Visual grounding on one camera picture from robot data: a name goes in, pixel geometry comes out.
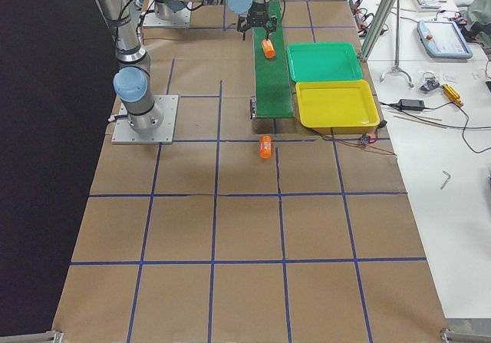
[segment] tiled table surface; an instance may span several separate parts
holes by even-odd
[[[180,95],[175,142],[114,146],[108,127],[54,328],[70,343],[440,341],[394,156],[251,122],[252,36],[235,21],[208,7],[189,30],[147,30],[153,93]],[[287,45],[360,47],[345,0],[288,0],[284,26]],[[392,150],[386,131],[375,146]]]

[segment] black wall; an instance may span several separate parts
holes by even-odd
[[[116,70],[94,0],[0,0],[0,336],[51,329]]]

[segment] orange cylinder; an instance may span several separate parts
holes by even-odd
[[[259,140],[259,156],[262,159],[269,159],[272,155],[272,143],[270,136],[262,136]]]
[[[264,56],[268,59],[271,59],[275,57],[276,51],[275,47],[273,46],[273,43],[271,42],[271,39],[264,39],[261,42],[262,45],[262,51],[264,52]]]

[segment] person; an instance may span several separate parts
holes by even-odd
[[[467,26],[462,30],[476,37],[486,47],[491,46],[491,0],[474,0],[465,14]]]

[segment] black connector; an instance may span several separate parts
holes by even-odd
[[[424,101],[422,100],[400,99],[397,103],[390,104],[390,106],[398,110],[423,111],[425,109]]]

